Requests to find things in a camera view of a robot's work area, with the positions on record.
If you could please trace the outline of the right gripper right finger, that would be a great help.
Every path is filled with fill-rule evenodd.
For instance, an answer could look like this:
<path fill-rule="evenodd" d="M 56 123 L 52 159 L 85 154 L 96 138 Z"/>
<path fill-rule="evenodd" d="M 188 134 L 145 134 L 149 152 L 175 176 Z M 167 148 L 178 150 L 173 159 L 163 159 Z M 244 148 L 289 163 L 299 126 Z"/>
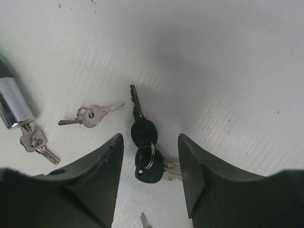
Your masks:
<path fill-rule="evenodd" d="M 304 172 L 268 177 L 242 170 L 178 137 L 188 216 L 196 228 L 301 228 Z"/>

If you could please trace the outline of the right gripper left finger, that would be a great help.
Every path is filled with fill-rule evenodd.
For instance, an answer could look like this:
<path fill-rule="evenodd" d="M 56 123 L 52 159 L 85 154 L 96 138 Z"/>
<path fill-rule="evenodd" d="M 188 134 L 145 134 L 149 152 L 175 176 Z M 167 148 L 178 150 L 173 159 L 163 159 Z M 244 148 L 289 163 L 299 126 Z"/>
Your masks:
<path fill-rule="evenodd" d="M 118 133 L 84 157 L 47 175 L 0 171 L 3 228 L 109 228 L 124 155 Z"/>

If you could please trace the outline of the black-headed key pair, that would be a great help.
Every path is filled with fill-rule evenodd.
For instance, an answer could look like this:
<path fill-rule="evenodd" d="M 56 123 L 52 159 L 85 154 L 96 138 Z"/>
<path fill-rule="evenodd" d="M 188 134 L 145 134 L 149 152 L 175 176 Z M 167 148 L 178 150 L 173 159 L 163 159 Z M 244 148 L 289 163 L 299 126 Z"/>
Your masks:
<path fill-rule="evenodd" d="M 130 85 L 134 123 L 131 127 L 131 138 L 138 148 L 135 155 L 135 177 L 137 180 L 155 184 L 160 180 L 182 181 L 180 163 L 166 159 L 155 147 L 158 132 L 155 124 L 142 113 L 135 85 Z"/>

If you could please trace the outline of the green cable bike lock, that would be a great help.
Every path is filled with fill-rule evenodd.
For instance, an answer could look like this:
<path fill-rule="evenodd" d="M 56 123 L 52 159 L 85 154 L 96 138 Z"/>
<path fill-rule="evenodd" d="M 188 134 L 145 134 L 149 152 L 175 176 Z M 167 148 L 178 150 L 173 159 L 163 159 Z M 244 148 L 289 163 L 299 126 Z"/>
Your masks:
<path fill-rule="evenodd" d="M 0 117 L 10 130 L 35 121 L 3 54 L 0 55 Z"/>

